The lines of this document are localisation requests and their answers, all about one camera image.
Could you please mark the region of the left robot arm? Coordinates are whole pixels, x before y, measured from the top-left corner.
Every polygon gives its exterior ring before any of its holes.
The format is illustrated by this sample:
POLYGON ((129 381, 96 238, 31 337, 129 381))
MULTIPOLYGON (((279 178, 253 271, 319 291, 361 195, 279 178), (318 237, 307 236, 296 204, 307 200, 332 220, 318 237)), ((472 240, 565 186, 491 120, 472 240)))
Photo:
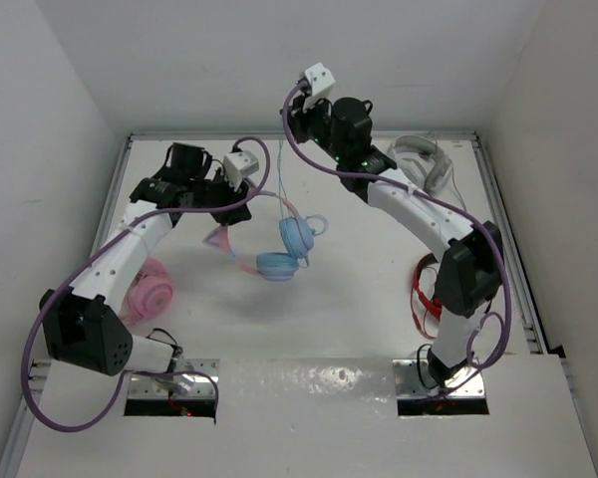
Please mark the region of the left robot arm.
POLYGON ((131 193, 94 263, 43 297, 40 312, 50 356, 108 376, 124 370, 168 372, 175 348, 135 336, 123 323, 123 312, 141 310, 130 298, 131 289, 183 212, 208 212, 221 225, 250 219, 244 180, 258 169, 257 157, 239 147, 215 161, 200 146, 172 144, 159 170, 131 193))

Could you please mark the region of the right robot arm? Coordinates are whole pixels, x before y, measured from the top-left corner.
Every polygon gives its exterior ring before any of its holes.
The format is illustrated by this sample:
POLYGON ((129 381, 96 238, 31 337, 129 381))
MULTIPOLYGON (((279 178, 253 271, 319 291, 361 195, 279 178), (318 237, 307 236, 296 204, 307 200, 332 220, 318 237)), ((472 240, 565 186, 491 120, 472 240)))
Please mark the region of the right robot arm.
POLYGON ((284 101, 281 115, 291 147, 313 141, 334 160, 329 172, 347 191, 395 219, 437 260, 442 317, 428 352, 428 370, 444 385, 468 364, 469 318, 501 286, 500 232, 492 222, 477 223, 409 182, 396 162, 372 144, 372 106, 354 98, 311 103, 300 95, 284 101))

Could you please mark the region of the blue pink cat-ear headphones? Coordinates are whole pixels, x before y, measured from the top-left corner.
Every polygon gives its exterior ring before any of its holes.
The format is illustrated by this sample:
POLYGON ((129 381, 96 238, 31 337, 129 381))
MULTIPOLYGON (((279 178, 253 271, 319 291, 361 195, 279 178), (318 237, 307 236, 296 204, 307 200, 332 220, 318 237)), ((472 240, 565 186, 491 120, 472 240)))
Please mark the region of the blue pink cat-ear headphones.
POLYGON ((275 160, 277 190, 262 188, 258 197, 277 201, 279 217, 276 232, 280 250, 262 251, 250 262, 242 260, 230 243, 230 227, 219 225, 203 239, 203 244, 223 253, 242 272, 257 276, 269 282, 287 282, 296 273, 310 267, 310 253, 315 248, 316 238, 329 229, 329 221, 322 214, 302 214, 288 197, 283 179, 283 140, 278 141, 275 160))

